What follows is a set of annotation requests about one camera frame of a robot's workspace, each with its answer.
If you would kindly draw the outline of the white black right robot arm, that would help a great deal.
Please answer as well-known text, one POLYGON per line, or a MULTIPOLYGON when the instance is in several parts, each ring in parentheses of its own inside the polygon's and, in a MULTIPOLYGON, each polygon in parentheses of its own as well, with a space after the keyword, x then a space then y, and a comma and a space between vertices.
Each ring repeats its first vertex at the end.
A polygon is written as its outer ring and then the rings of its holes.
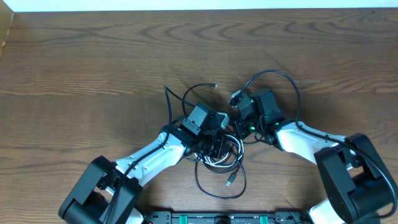
POLYGON ((287 119, 271 93, 240 93, 229 102, 238 109, 238 136, 260 134, 262 142, 317 166, 327 198, 307 212, 311 223, 378 222, 397 211, 397 184, 366 135, 331 135, 287 119))

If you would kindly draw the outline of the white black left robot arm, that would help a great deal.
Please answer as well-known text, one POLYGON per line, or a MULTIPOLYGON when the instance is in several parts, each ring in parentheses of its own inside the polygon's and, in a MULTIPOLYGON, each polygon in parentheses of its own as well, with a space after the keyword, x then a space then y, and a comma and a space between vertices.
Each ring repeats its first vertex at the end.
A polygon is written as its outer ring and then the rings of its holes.
POLYGON ((157 138, 134 154, 114 162, 94 159, 59 208, 67 223, 142 223, 135 206, 143 187, 185 156, 228 154, 226 135, 219 130, 164 126, 157 138))

